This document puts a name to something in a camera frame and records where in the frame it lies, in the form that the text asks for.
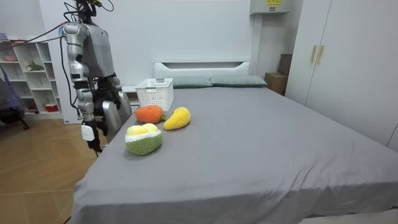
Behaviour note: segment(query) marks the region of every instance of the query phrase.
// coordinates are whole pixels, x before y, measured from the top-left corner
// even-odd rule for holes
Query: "plush toy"
[[[157,105],[143,106],[136,110],[136,118],[142,123],[156,124],[159,121],[165,121],[166,116],[163,114],[161,107]]]
[[[34,62],[26,62],[26,69],[28,71],[39,71],[44,70],[43,66],[37,65]]]
[[[174,110],[173,115],[164,123],[165,130],[182,128],[191,120],[191,113],[188,109],[181,107]]]
[[[126,147],[134,155],[144,156],[162,144],[163,135],[154,124],[134,125],[127,129]]]

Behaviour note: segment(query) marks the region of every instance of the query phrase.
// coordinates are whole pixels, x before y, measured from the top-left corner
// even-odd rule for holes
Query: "gold door handle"
[[[312,49],[312,56],[311,56],[311,63],[313,63],[313,60],[315,59],[315,53],[317,52],[317,47],[316,45],[313,46]]]
[[[323,55],[323,49],[325,46],[321,46],[321,49],[319,50],[318,58],[317,58],[317,64],[321,63],[322,55]]]

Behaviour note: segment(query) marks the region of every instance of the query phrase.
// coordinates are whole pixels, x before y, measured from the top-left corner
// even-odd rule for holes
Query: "humanoid robot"
[[[97,128],[110,142],[132,114],[114,72],[108,33],[91,20],[101,6],[97,0],[76,0],[77,10],[65,14],[77,14],[78,21],[63,27],[82,137],[96,152],[102,151]]]

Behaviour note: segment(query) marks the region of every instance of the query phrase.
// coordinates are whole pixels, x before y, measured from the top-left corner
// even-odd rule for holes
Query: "cardboard box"
[[[275,72],[275,73],[266,73],[265,81],[267,83],[268,89],[284,96],[286,92],[287,79],[288,79],[287,75]]]
[[[282,54],[280,55],[278,72],[282,75],[289,75],[290,66],[292,65],[292,54]]]

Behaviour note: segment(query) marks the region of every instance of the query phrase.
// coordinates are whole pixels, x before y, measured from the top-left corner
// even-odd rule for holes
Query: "yellow label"
[[[282,4],[282,0],[267,0],[267,5],[277,6],[277,5],[281,5],[281,4]]]

